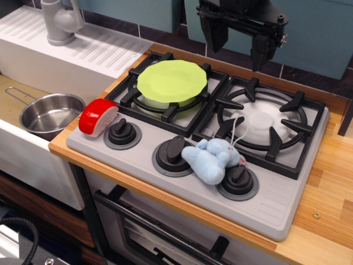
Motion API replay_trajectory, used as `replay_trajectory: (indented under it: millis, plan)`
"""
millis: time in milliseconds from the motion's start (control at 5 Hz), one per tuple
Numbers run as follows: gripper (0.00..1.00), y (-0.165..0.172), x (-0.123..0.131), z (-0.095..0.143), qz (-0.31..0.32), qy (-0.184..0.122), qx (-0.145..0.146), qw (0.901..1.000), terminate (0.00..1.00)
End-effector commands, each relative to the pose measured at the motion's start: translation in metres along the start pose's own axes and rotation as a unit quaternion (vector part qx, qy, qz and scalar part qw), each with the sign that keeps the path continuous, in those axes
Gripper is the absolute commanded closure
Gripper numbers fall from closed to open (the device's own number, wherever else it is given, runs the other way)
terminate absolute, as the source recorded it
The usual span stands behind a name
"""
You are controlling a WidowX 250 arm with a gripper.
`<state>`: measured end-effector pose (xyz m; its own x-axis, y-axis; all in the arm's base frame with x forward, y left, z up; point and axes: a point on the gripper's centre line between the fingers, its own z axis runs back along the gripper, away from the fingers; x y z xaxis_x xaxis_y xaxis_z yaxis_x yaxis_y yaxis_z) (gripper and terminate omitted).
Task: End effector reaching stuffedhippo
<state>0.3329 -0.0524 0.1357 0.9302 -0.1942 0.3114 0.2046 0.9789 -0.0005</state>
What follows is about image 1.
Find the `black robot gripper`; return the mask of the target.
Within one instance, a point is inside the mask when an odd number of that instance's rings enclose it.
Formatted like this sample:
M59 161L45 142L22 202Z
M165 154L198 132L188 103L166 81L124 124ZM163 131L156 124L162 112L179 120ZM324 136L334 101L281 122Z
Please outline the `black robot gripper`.
M252 71L261 71L286 43L289 17L271 1L199 1L197 14L214 53L228 41L229 28L252 37Z

